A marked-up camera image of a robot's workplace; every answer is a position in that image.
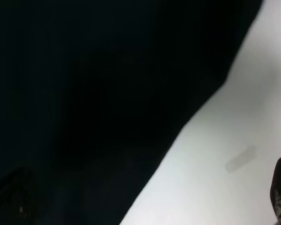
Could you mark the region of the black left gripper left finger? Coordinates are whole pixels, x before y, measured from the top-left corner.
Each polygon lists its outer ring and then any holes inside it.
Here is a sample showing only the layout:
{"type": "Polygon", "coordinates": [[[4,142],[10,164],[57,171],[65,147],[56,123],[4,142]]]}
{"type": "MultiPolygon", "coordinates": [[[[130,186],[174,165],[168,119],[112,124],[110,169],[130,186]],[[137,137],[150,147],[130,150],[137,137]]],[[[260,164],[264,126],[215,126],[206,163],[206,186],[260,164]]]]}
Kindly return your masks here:
{"type": "Polygon", "coordinates": [[[0,225],[34,225],[36,220],[34,174],[19,167],[0,179],[0,225]]]}

